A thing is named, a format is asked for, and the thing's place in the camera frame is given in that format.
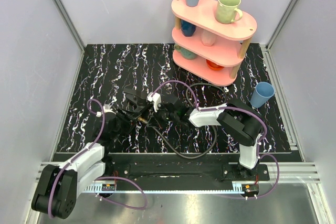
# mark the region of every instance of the mug handle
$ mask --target mug handle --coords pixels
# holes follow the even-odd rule
[[[174,45],[174,49],[178,52],[181,52],[181,47],[178,44]]]
[[[239,14],[239,19],[232,19],[231,22],[236,22],[238,20],[241,20],[241,18],[243,17],[243,12],[240,9],[235,8],[235,11]]]

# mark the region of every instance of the pink shelf board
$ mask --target pink shelf board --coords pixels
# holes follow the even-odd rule
[[[176,17],[211,31],[229,40],[245,40],[257,30],[256,20],[243,12],[241,20],[231,24],[221,24],[215,18],[217,0],[199,0],[195,7],[189,7],[185,0],[173,0],[172,10]]]
[[[218,65],[233,67],[243,61],[243,59],[238,58],[241,48],[241,44],[238,41],[217,36],[216,42],[212,46],[207,47],[201,41],[202,31],[202,28],[197,27],[193,36],[185,37],[181,30],[174,28],[172,36],[176,44]]]
[[[189,72],[203,78],[204,80],[214,85],[228,86],[236,80],[236,78],[230,78],[230,68],[224,68],[220,71],[214,71],[207,66],[206,60],[200,56],[198,56],[194,60],[187,60],[182,57],[180,52],[174,50],[173,59],[174,62],[181,68],[188,70]]]

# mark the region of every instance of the green mug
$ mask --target green mug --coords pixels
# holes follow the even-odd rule
[[[178,52],[180,52],[182,54],[182,56],[188,60],[193,60],[197,57],[197,54],[195,54],[194,52],[191,52],[181,46],[179,46],[178,44],[174,45],[174,49]]]
[[[238,9],[241,0],[218,0],[216,9],[216,20],[222,24],[231,24],[243,17],[243,12]]]

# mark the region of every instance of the black cable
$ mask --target black cable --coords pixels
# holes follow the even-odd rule
[[[197,155],[197,156],[193,156],[193,157],[188,157],[188,156],[185,156],[183,154],[181,154],[180,152],[178,152],[177,150],[175,150],[175,148],[168,142],[168,140],[165,138],[164,135],[162,135],[162,133],[156,128],[156,127],[153,127],[153,126],[148,126],[149,128],[153,128],[157,134],[162,138],[162,140],[169,146],[170,149],[172,149],[173,152],[175,152],[178,156],[182,157],[182,158],[186,158],[186,159],[196,159],[196,158],[199,158],[199,157],[202,157],[204,156],[205,154],[207,154],[209,151],[211,151],[211,149],[215,146],[215,144],[217,143],[217,130],[214,126],[211,125],[211,128],[213,129],[214,133],[215,133],[215,136],[214,136],[214,140],[212,141],[212,144],[211,146],[203,153]]]
[[[216,86],[216,85],[213,85],[213,84],[211,84],[211,83],[202,83],[202,82],[194,83],[194,84],[191,84],[191,85],[190,85],[191,88],[194,87],[194,86],[208,86],[208,87],[213,87],[213,88],[219,89],[219,90],[221,90],[221,92],[222,92],[223,95],[224,95],[224,101],[223,101],[223,103],[225,103],[226,100],[227,100],[227,96],[226,96],[226,94],[225,94],[225,90],[222,89],[222,88],[220,88],[220,87],[218,87],[218,86]],[[194,105],[192,104],[192,102],[190,101],[190,99],[189,99],[189,89],[187,89],[187,91],[185,92],[185,97],[187,98],[188,103],[189,103],[191,106],[194,106]]]

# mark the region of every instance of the shelf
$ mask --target shelf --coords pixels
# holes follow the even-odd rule
[[[174,28],[172,36],[176,44],[218,65],[233,67],[244,60],[238,57],[241,48],[241,44],[238,41],[217,36],[216,42],[212,46],[207,47],[201,41],[202,31],[202,28],[197,27],[193,36],[185,37],[181,30]]]
[[[194,60],[187,60],[182,57],[180,52],[174,50],[173,59],[174,62],[181,68],[188,70],[189,72],[203,78],[204,80],[214,85],[228,86],[236,80],[236,78],[230,78],[230,68],[224,68],[220,71],[214,71],[207,66],[206,60],[200,56],[198,56]]]
[[[241,41],[253,36],[257,29],[256,20],[243,12],[241,20],[231,24],[221,24],[215,18],[217,0],[199,0],[195,7],[189,7],[185,0],[173,0],[172,10],[176,17],[198,27],[211,31],[229,40]]]

